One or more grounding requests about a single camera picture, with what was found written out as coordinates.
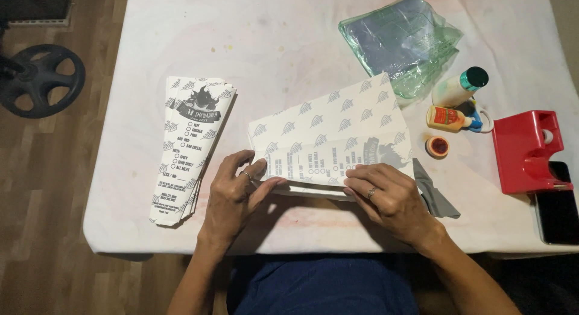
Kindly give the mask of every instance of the silver ring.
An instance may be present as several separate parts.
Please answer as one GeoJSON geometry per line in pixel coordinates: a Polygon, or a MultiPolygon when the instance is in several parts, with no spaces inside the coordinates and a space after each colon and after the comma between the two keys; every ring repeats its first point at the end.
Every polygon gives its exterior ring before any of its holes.
{"type": "Polygon", "coordinates": [[[372,197],[372,195],[376,193],[376,187],[372,188],[368,191],[368,200],[372,197]]]}
{"type": "Polygon", "coordinates": [[[239,174],[241,175],[242,173],[247,175],[250,178],[250,182],[253,182],[253,178],[251,178],[251,175],[249,173],[247,173],[245,171],[241,171],[239,174]]]}

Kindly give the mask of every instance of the woman's right hand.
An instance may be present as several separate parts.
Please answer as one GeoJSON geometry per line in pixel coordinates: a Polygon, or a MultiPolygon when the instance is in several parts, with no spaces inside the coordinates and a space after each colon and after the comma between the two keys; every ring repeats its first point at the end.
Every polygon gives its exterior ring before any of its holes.
{"type": "Polygon", "coordinates": [[[423,255],[448,237],[442,223],[424,207],[416,182],[396,168],[383,163],[357,165],[346,176],[344,193],[355,198],[370,220],[423,255]]]}

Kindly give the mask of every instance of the smartphone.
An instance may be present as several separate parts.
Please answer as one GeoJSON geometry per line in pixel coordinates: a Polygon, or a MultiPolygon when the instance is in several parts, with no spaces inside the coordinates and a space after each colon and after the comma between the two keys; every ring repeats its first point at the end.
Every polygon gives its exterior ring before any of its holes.
{"type": "MultiPolygon", "coordinates": [[[[555,178],[571,182],[566,163],[549,161],[555,178]]],[[[579,245],[579,212],[572,190],[536,194],[541,239],[546,244],[579,245]]]]}

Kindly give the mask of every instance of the green plastic bag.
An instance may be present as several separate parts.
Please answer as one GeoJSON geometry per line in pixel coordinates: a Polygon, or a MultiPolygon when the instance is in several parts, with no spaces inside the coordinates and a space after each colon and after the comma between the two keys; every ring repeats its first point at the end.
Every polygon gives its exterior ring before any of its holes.
{"type": "Polygon", "coordinates": [[[428,96],[463,36],[424,0],[399,0],[338,28],[370,76],[389,74],[402,105],[428,96]]]}

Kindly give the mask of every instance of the white tablecloth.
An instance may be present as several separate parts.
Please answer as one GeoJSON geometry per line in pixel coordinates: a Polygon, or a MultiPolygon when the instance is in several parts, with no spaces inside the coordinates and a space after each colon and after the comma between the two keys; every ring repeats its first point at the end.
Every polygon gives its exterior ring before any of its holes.
{"type": "MultiPolygon", "coordinates": [[[[246,125],[367,77],[339,21],[395,0],[128,0],[111,96],[84,216],[95,252],[191,253],[209,184],[222,158],[248,148],[246,125]],[[222,77],[238,98],[203,180],[195,215],[177,229],[149,222],[163,153],[165,79],[222,77]]],[[[488,71],[476,94],[495,119],[532,109],[557,112],[567,162],[579,182],[575,119],[579,100],[548,0],[426,0],[464,32],[445,77],[470,66],[488,71]]],[[[404,110],[414,155],[462,213],[444,218],[466,252],[563,252],[541,242],[526,196],[500,191],[491,134],[428,129],[430,101],[404,110]],[[426,155],[424,138],[443,134],[444,160],[426,155]]],[[[405,247],[369,224],[355,205],[271,198],[231,253],[375,252],[405,247]]]]}

